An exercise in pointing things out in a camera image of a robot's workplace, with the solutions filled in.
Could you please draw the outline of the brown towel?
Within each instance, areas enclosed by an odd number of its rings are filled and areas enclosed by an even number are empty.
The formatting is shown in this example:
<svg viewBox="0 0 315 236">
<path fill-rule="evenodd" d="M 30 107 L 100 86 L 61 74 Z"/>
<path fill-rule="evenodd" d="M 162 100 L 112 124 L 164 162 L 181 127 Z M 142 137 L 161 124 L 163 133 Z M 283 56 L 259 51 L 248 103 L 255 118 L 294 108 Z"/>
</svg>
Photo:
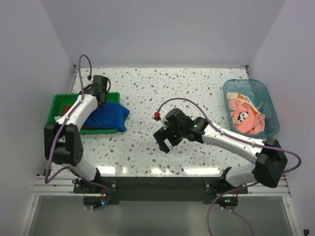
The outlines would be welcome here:
<svg viewBox="0 0 315 236">
<path fill-rule="evenodd" d="M 71 105 L 64 105 L 64 106 L 63 106 L 63 110 L 62 110 L 62 116 L 65 115 L 71 107 L 72 107 Z M 84 126 L 84 125 L 83 125 L 83 126 L 82 126 L 82 129 L 83 129 L 83 130 L 92 130 L 92 129 L 94 129 L 94 128 L 87 127 L 87 126 Z"/>
</svg>

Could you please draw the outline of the blue towel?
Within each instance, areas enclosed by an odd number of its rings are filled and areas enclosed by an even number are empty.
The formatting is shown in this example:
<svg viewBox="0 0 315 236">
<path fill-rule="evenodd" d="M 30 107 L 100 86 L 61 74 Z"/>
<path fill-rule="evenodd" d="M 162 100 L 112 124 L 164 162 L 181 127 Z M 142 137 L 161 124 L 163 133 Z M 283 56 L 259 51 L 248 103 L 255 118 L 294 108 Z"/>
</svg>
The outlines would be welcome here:
<svg viewBox="0 0 315 236">
<path fill-rule="evenodd" d="M 94 110 L 84 122 L 85 127 L 94 129 L 127 130 L 125 121 L 130 111 L 119 103 L 107 102 L 103 108 Z"/>
</svg>

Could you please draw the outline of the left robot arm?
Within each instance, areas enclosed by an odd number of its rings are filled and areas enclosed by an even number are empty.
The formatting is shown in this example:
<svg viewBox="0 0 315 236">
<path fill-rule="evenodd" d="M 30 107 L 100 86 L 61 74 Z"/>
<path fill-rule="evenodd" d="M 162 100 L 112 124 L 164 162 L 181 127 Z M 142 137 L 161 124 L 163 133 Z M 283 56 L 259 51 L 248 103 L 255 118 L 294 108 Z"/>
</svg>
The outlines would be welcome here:
<svg viewBox="0 0 315 236">
<path fill-rule="evenodd" d="M 105 193 L 98 168 L 84 157 L 80 130 L 89 115 L 103 108 L 111 82 L 107 77 L 95 75 L 90 85 L 82 87 L 76 101 L 56 122 L 44 126 L 44 151 L 47 160 L 44 182 L 48 184 L 63 170 L 70 170 L 80 178 L 91 193 Z"/>
</svg>

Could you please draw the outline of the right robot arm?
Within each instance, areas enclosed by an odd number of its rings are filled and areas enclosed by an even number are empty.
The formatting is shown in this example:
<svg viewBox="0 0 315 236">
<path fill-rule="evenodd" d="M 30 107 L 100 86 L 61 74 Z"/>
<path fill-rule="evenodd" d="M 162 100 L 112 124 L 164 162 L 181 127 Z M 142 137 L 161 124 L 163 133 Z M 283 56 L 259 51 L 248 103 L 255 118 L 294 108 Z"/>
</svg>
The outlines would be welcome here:
<svg viewBox="0 0 315 236">
<path fill-rule="evenodd" d="M 169 112 L 155 112 L 154 120 L 162 124 L 154 133 L 154 138 L 159 149 L 165 153 L 170 151 L 166 140 L 174 147 L 183 139 L 187 139 L 190 142 L 222 148 L 247 160 L 246 165 L 224 169 L 221 176 L 211 184 L 217 192 L 230 193 L 237 187 L 254 182 L 269 188 L 278 186 L 288 159 L 280 151 L 281 146 L 276 139 L 269 138 L 264 141 L 233 134 L 205 118 L 191 119 L 178 108 Z"/>
</svg>

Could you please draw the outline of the pink panda towel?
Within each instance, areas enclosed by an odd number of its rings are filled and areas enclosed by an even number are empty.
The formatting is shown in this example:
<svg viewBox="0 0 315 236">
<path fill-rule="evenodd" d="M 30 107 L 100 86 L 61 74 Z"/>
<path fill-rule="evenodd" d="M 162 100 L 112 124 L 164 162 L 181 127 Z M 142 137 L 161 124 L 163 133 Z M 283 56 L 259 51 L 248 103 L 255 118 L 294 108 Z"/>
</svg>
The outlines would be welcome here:
<svg viewBox="0 0 315 236">
<path fill-rule="evenodd" d="M 252 103 L 230 99 L 228 101 L 232 123 L 243 134 L 257 135 L 265 130 L 265 114 Z"/>
</svg>

